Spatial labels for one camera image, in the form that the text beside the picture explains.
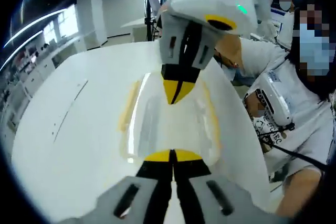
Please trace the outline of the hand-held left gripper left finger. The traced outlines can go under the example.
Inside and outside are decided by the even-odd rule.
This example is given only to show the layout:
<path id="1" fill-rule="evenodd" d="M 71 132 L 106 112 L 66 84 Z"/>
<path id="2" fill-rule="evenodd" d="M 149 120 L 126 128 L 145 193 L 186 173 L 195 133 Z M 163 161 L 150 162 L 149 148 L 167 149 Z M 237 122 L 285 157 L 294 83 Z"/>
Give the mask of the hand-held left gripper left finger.
<path id="1" fill-rule="evenodd" d="M 149 155 L 135 176 L 101 194 L 92 211 L 60 223 L 163 223 L 172 194 L 172 156 L 172 150 Z"/>

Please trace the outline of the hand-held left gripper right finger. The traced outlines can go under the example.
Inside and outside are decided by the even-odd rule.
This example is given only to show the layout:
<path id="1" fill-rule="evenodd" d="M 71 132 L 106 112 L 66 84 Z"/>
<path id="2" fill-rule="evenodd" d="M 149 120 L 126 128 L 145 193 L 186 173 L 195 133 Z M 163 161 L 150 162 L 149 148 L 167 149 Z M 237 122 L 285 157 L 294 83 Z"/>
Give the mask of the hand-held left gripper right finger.
<path id="1" fill-rule="evenodd" d="M 225 176 L 211 173 L 203 159 L 173 150 L 177 196 L 186 223 L 290 223 L 288 218 L 255 206 L 248 191 Z"/>

